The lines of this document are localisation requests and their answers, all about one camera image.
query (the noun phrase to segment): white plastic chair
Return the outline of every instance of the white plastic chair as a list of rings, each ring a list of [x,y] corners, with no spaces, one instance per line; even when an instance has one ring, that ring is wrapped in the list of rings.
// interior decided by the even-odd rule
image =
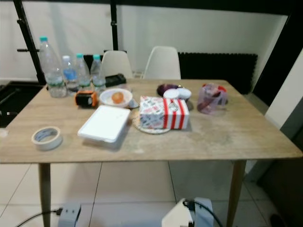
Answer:
[[[106,51],[102,59],[102,70],[106,77],[118,73],[122,73],[125,78],[133,77],[131,65],[124,51]]]
[[[181,79],[178,52],[171,46],[155,46],[143,79]]]

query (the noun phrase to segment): tape roll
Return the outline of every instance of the tape roll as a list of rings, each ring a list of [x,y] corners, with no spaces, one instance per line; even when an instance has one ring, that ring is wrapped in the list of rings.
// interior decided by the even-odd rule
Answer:
[[[41,128],[32,136],[32,142],[39,150],[52,150],[59,146],[62,140],[60,129],[53,126]]]

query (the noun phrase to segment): table leg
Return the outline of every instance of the table leg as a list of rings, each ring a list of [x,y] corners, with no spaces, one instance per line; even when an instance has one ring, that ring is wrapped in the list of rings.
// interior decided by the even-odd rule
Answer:
[[[51,164],[39,164],[39,187],[42,212],[51,210]],[[44,227],[51,226],[51,214],[43,215]]]
[[[229,193],[226,227],[232,227],[237,211],[238,201],[241,193],[245,173],[246,160],[237,160],[233,164],[232,183]]]

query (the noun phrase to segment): wooden table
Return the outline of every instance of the wooden table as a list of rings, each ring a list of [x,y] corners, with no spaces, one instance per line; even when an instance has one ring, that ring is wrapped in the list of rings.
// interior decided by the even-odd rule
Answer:
[[[223,85],[228,91],[227,110],[220,116],[196,110],[198,91],[207,82]],[[73,97],[51,98],[44,88],[7,127],[9,135],[0,143],[0,162],[39,164],[41,206],[47,211],[51,205],[50,163],[235,160],[226,224],[231,227],[246,160],[298,158],[302,152],[226,81],[128,79],[137,101],[140,95],[156,96],[156,88],[162,83],[181,84],[192,91],[194,109],[186,130],[155,136],[138,131],[130,121],[115,145],[84,140],[77,131],[94,110],[79,109]],[[63,142],[54,150],[42,152],[30,139],[36,130],[49,125],[61,129]],[[43,218],[44,227],[49,227],[50,215]]]

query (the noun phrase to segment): black phone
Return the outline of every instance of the black phone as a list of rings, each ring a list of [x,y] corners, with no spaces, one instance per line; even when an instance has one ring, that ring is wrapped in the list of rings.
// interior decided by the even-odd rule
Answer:
[[[105,86],[112,87],[119,84],[125,84],[126,79],[123,74],[118,73],[117,75],[105,77]]]

